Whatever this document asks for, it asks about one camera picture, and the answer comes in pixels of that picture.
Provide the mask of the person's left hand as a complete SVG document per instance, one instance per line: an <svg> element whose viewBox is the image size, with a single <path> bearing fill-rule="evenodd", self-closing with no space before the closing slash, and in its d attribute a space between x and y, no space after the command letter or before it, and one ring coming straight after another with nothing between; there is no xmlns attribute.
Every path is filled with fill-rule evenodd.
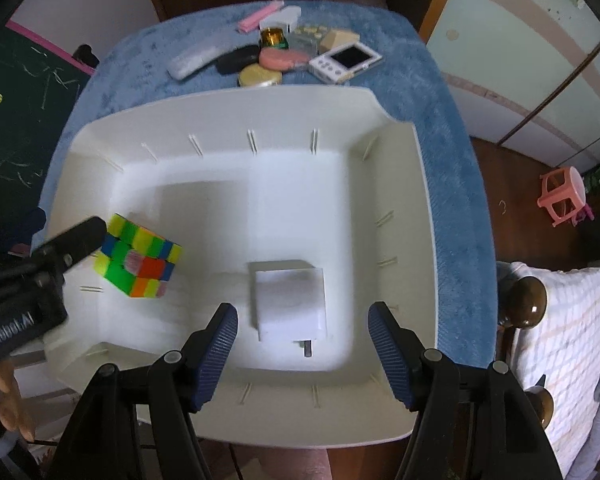
<svg viewBox="0 0 600 480"><path fill-rule="evenodd" d="M0 362L0 421L8 431L17 431L24 440L33 442L35 424L22 400L11 360Z"/></svg>

